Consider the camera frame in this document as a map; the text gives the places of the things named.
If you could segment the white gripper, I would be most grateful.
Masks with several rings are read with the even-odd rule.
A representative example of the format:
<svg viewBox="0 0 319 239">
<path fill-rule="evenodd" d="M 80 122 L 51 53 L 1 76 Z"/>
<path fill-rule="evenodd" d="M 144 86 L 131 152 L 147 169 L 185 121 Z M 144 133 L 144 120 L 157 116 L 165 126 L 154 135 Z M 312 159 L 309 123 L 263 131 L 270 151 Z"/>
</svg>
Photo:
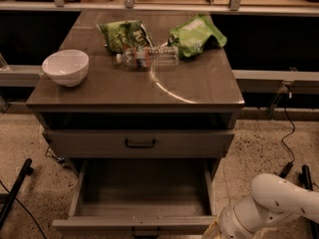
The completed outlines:
<svg viewBox="0 0 319 239">
<path fill-rule="evenodd" d="M 220 232 L 227 239 L 252 239 L 255 225 L 254 208 L 228 206 L 221 211 L 219 227 L 218 220 L 214 219 L 201 236 L 201 239 L 220 239 Z"/>
</svg>

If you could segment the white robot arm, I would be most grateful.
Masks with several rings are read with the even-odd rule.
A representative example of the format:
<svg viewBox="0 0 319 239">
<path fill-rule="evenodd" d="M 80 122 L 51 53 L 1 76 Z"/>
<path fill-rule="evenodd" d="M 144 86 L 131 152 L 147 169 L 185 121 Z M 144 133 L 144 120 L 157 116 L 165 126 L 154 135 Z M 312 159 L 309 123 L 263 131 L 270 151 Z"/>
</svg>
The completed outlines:
<svg viewBox="0 0 319 239">
<path fill-rule="evenodd" d="M 300 216 L 319 223 L 319 193 L 263 173 L 252 180 L 245 197 L 222 210 L 201 239 L 252 239 L 264 227 Z"/>
</svg>

